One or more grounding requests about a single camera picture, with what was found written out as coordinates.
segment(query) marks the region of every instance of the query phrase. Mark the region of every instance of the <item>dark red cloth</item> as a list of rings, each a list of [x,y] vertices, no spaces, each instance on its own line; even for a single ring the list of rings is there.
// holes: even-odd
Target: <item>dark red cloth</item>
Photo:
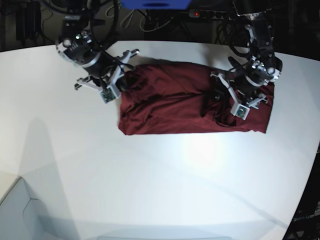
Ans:
[[[119,129],[125,135],[247,132],[265,133],[274,100],[274,85],[261,88],[268,103],[252,108],[242,120],[230,113],[229,94],[214,100],[214,68],[194,63],[138,65],[126,72]]]

